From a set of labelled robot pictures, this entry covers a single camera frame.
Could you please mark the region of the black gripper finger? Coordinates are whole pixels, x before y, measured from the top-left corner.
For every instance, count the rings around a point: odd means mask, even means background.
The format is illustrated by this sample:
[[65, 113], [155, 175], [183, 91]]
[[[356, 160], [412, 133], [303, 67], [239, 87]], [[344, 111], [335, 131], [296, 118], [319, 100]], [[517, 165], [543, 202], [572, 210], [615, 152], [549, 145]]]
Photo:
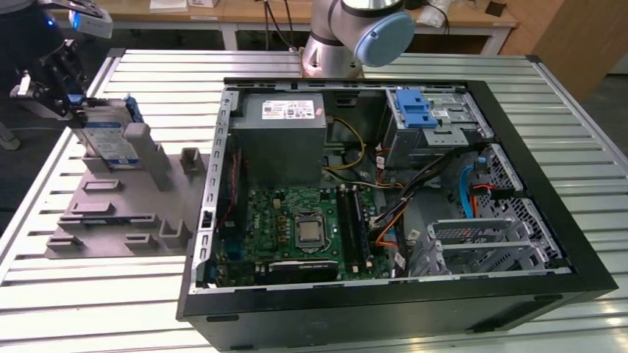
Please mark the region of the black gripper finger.
[[77, 42], [64, 40], [61, 45], [61, 102], [63, 121], [68, 127], [84, 127], [87, 116], [81, 106], [87, 97], [89, 79], [84, 72]]
[[71, 121], [75, 111], [69, 100], [72, 69], [61, 54], [51, 54], [21, 72], [24, 88], [21, 104], [41, 118]]

